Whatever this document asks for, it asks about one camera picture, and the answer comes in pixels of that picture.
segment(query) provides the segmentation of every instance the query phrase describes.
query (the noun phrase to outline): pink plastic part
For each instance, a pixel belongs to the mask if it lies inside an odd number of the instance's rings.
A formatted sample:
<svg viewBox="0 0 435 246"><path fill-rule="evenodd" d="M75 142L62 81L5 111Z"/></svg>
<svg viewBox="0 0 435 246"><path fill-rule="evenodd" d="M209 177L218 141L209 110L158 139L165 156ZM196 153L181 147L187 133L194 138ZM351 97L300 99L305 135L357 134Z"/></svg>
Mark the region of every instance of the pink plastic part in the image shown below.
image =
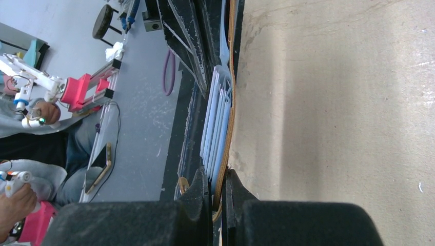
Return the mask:
<svg viewBox="0 0 435 246"><path fill-rule="evenodd" d="M24 222L23 232L18 242L30 242L32 246L41 245L47 233L50 221L57 214L57 210L47 201L41 201L41 209L29 214Z"/></svg>
<svg viewBox="0 0 435 246"><path fill-rule="evenodd" d="M61 102L69 104L69 112L75 112L83 108L85 103L85 96L89 89L89 82L91 80L90 74L85 74L79 79L68 78L67 86ZM109 87L109 82L100 79L96 92Z"/></svg>

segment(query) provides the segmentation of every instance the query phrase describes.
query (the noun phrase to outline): metal bracket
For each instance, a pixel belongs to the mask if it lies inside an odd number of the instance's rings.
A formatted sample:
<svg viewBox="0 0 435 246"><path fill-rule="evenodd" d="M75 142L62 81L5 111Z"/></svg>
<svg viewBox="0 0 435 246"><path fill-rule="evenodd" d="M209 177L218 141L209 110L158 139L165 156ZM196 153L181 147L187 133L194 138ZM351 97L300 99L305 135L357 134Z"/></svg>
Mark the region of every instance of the metal bracket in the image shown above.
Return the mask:
<svg viewBox="0 0 435 246"><path fill-rule="evenodd" d="M162 29L162 22L160 21L160 18L151 19L148 12L142 12L142 19L144 20L145 31L152 32Z"/></svg>
<svg viewBox="0 0 435 246"><path fill-rule="evenodd" d="M96 93L95 95L87 98L83 103L82 109L78 110L76 113L80 115L82 113L87 112L88 110L91 110L95 107L108 103L112 99L113 99L113 91L110 89L104 89Z"/></svg>
<svg viewBox="0 0 435 246"><path fill-rule="evenodd" d="M95 87L100 82L100 79L107 79L113 74L119 72L120 68L121 61L117 59L113 59L105 64L102 68L100 68L96 73L91 76L88 90Z"/></svg>

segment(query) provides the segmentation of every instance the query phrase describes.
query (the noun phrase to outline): person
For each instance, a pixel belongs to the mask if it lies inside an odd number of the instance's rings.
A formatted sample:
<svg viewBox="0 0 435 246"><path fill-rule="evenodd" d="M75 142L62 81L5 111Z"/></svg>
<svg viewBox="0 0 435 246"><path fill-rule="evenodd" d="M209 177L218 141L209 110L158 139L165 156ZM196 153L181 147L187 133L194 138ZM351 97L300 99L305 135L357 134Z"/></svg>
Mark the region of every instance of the person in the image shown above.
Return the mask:
<svg viewBox="0 0 435 246"><path fill-rule="evenodd" d="M29 165L37 161L65 168L67 177L59 187L54 202L61 206L78 202L100 112L62 120L58 129L49 126L25 129L21 125L24 116L14 111L14 107L11 101L0 100L0 159L25 159ZM41 98L31 101L28 108L37 109L46 120L46 125L57 122L61 116L56 104ZM0 195L0 245L7 240L13 226L29 215L35 205L36 193L28 184L11 197L6 197L4 193Z"/></svg>

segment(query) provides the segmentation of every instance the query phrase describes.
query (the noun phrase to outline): robotic arm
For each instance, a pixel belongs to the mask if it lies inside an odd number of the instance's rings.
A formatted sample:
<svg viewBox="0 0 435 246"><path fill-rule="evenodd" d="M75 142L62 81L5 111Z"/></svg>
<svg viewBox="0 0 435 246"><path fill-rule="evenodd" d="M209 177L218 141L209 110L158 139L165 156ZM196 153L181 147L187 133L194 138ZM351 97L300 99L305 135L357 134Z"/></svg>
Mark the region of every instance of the robotic arm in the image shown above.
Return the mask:
<svg viewBox="0 0 435 246"><path fill-rule="evenodd" d="M44 96L45 101L55 103L58 98L62 97L67 82L65 79L49 76L34 69L25 64L21 58L10 54L0 56L0 70L13 78L13 86L18 89L14 104L16 105L16 109L21 112L25 112L25 108L30 102L34 83L38 83L47 89ZM22 126L24 128L39 127L45 124L45 119L43 118L29 117L29 115L33 113L34 112L31 112L25 115L22 120ZM51 125L53 128L59 126L59 122Z"/></svg>
<svg viewBox="0 0 435 246"><path fill-rule="evenodd" d="M0 56L0 71L13 78L13 86L17 91L14 99L16 109L26 112L25 107L29 104L34 83L47 89L44 100L55 103L57 100L68 105L70 112L82 112L90 108L97 108L111 99L113 91L108 89L109 82L106 72L111 71L113 67L107 66L103 71L98 71L96 75L83 75L80 79L50 76L27 65L21 58L3 54ZM92 98L85 99L87 91L97 85L96 94ZM29 112L22 120L24 128L40 127L45 124L45 119L34 115L35 112ZM53 128L60 126L57 122L50 125Z"/></svg>

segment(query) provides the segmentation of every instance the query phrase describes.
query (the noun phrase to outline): purple cable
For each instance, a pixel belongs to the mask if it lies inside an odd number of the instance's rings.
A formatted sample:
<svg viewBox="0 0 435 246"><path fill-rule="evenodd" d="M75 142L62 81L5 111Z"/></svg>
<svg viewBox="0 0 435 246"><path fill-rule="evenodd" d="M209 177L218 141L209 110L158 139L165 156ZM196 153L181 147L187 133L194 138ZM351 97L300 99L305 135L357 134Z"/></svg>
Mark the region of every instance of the purple cable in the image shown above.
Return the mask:
<svg viewBox="0 0 435 246"><path fill-rule="evenodd" d="M172 57L172 81L169 86L169 90L166 90L166 70L168 69L168 63L169 58ZM175 84L175 55L172 54L171 51L168 51L168 55L166 55L166 62L165 62L165 68L163 69L163 79L162 79L162 85L163 85L163 92L166 96L171 95L172 90L174 89Z"/></svg>

